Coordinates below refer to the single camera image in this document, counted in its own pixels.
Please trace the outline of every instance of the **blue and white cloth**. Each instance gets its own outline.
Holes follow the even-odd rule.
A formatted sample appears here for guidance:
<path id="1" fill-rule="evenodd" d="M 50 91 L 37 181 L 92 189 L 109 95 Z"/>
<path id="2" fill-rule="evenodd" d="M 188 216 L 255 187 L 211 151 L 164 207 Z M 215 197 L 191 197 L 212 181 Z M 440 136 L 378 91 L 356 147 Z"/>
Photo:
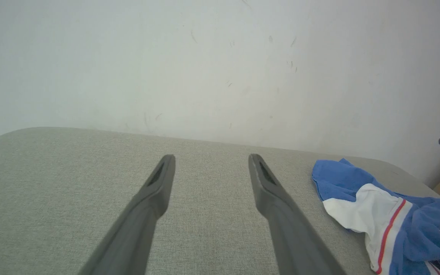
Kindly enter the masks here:
<path id="1" fill-rule="evenodd" d="M 440 275 L 440 198 L 392 192 L 345 159 L 318 160 L 312 178 L 327 213 L 365 233 L 377 274 Z"/>

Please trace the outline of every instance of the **gray cushion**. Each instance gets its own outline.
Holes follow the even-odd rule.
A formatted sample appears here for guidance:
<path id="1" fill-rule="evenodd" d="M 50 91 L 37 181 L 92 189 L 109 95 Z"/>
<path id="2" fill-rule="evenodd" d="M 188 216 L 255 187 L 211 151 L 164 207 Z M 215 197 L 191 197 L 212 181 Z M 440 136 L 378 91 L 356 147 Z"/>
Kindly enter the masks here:
<path id="1" fill-rule="evenodd" d="M 278 273 L 267 221 L 254 205 L 248 155 L 259 153 L 347 274 L 373 274 L 364 235 L 324 211 L 311 180 L 336 155 L 70 128 L 0 136 L 0 274 L 76 273 L 160 158 L 176 176 L 148 274 Z M 386 187 L 437 196 L 386 162 L 347 158 Z"/>

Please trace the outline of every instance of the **blue cloth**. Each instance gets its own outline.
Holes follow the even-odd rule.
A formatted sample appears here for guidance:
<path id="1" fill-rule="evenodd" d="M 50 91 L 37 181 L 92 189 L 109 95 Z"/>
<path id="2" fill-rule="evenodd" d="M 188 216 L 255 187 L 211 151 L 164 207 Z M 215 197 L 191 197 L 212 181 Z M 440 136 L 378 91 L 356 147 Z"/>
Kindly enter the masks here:
<path id="1" fill-rule="evenodd" d="M 395 240 L 390 265 L 391 275 L 426 275 L 430 261 L 440 269 L 440 198 L 412 197 L 385 188 L 371 174 L 345 159 L 318 160 L 312 178 L 322 201 L 336 198 L 356 201 L 356 192 L 365 184 L 387 191 L 413 204 Z"/>

